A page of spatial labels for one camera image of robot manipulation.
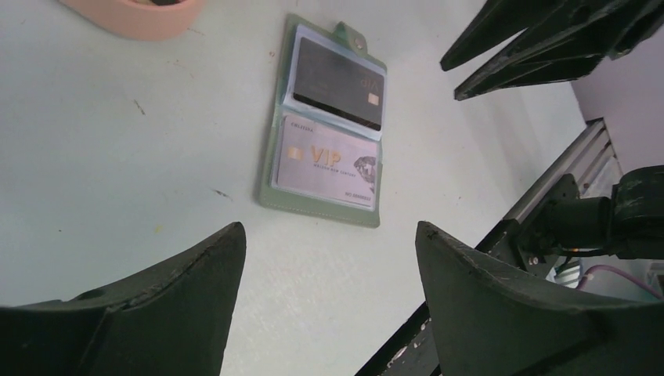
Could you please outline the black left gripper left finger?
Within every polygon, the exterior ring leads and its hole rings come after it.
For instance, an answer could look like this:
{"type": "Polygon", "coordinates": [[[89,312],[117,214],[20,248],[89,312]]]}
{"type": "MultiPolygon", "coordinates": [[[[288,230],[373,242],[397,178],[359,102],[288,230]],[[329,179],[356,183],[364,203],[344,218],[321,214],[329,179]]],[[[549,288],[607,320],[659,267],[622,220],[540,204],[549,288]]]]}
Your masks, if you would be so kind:
{"type": "Polygon", "coordinates": [[[246,249],[233,222],[69,301],[2,308],[2,374],[219,374],[246,249]]]}

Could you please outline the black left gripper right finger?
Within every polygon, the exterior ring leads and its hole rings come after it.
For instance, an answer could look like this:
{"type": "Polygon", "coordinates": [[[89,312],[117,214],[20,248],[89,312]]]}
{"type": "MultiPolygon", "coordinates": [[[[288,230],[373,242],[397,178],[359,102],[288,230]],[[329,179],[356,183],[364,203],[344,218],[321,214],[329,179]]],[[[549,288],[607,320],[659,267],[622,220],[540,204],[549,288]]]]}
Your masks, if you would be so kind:
{"type": "Polygon", "coordinates": [[[443,374],[662,374],[661,302],[562,287],[429,222],[415,247],[443,374]]]}

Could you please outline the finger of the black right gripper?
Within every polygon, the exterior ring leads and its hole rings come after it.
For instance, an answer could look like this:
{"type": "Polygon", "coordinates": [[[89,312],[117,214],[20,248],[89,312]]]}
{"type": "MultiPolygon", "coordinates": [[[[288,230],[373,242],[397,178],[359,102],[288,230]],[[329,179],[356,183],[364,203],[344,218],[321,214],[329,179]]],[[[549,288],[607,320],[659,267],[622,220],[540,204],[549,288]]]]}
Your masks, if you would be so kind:
{"type": "Polygon", "coordinates": [[[524,37],[518,51],[551,42],[622,5],[621,1],[487,1],[444,54],[440,66],[451,71],[518,32],[524,37]]]}
{"type": "Polygon", "coordinates": [[[632,52],[663,25],[661,10],[615,10],[592,20],[578,31],[517,48],[521,32],[454,90],[459,101],[500,89],[574,81],[590,74],[605,58],[612,60],[632,52]]]}

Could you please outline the silver VIP credit card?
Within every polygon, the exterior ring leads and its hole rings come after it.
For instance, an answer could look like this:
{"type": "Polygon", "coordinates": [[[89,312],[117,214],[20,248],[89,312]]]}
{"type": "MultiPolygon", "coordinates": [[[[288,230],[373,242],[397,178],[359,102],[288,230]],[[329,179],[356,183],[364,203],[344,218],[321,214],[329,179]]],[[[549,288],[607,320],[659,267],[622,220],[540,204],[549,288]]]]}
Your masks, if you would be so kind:
{"type": "Polygon", "coordinates": [[[373,211],[378,143],[296,114],[283,117],[271,186],[305,197],[373,211]]]}

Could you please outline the pink oval tray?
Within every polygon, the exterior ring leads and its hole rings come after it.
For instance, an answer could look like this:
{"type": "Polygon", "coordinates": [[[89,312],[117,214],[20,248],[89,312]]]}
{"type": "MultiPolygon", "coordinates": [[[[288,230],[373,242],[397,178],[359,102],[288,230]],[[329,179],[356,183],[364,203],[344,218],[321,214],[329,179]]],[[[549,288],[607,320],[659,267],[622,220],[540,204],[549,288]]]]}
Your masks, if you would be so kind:
{"type": "Polygon", "coordinates": [[[158,42],[179,36],[192,26],[205,1],[63,0],[67,8],[112,34],[158,42]]]}

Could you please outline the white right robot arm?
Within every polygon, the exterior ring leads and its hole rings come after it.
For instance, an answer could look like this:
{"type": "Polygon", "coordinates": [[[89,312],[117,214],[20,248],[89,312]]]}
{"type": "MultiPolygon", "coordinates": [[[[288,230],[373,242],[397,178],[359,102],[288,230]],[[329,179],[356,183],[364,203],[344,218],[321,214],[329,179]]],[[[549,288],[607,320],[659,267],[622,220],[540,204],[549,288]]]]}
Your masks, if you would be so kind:
{"type": "MultiPolygon", "coordinates": [[[[502,49],[455,88],[458,101],[575,81],[663,25],[660,1],[487,1],[441,59],[444,71],[502,49]]],[[[610,197],[544,201],[516,236],[524,255],[663,257],[663,168],[624,175],[610,197]]]]}

